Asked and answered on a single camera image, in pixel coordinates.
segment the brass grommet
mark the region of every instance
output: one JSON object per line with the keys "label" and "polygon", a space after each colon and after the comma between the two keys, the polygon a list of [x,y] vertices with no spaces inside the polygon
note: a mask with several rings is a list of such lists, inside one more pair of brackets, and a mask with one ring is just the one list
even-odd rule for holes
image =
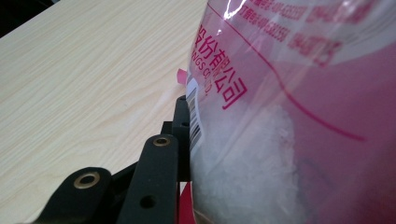
{"label": "brass grommet", "polygon": [[165,147],[171,143],[171,140],[167,137],[158,137],[154,139],[153,144],[156,147]]}
{"label": "brass grommet", "polygon": [[79,176],[74,183],[76,189],[88,189],[95,186],[100,180],[97,172],[88,172]]}

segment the white granules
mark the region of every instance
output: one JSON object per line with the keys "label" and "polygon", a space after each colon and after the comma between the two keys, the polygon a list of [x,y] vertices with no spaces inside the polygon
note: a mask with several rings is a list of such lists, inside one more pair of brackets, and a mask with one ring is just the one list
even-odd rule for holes
{"label": "white granules", "polygon": [[291,119],[280,106],[258,111],[207,123],[191,158],[197,223],[303,223]]}

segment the plastic bag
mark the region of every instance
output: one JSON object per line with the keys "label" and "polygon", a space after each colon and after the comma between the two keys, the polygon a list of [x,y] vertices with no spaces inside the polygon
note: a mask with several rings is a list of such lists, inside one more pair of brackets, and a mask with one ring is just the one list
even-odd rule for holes
{"label": "plastic bag", "polygon": [[209,1],[192,45],[198,223],[396,223],[396,1]]}

